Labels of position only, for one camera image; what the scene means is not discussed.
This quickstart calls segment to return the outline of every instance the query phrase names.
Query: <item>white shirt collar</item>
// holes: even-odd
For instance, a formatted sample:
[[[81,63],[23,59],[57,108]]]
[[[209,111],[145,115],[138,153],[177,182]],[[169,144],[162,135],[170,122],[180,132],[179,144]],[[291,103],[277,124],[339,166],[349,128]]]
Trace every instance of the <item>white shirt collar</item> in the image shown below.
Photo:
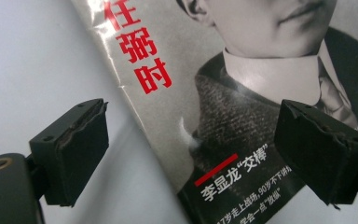
[[[226,50],[223,52],[229,76],[278,105],[282,99],[307,105],[318,103],[321,94],[318,56],[338,91],[348,99],[337,79],[324,41],[318,55],[300,58],[252,59],[234,56]]]

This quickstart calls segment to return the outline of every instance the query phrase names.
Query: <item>white surface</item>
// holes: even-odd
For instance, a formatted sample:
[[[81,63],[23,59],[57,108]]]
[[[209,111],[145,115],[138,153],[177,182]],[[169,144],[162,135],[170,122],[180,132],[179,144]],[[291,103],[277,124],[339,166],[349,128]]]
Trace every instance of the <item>white surface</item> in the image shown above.
[[[0,154],[73,105],[110,102],[110,148],[74,208],[46,206],[47,223],[186,223],[174,194],[69,1],[0,1]],[[357,205],[325,205],[305,188],[270,223],[358,223]]]

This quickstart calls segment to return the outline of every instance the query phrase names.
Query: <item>book cover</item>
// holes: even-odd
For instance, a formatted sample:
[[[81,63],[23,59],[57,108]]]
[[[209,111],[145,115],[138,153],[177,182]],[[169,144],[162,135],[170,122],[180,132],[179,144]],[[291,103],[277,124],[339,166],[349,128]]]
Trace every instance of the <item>book cover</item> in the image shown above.
[[[304,187],[273,142],[282,99],[358,130],[358,4],[73,4],[195,223],[265,223]]]

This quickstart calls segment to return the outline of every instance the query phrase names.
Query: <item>red bar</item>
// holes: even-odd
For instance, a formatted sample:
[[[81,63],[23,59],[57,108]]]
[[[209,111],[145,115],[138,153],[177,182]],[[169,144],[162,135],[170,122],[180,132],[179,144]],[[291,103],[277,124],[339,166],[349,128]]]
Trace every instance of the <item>red bar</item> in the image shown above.
[[[225,161],[223,161],[222,163],[220,163],[216,167],[214,167],[212,169],[212,171],[203,175],[200,179],[198,179],[196,182],[194,182],[194,184],[196,185],[196,187],[203,184],[203,182],[207,181],[209,178],[214,176],[217,172],[221,171],[223,168],[228,166],[230,163],[234,162],[237,158],[238,158],[237,153],[233,154],[228,159],[226,159]]]

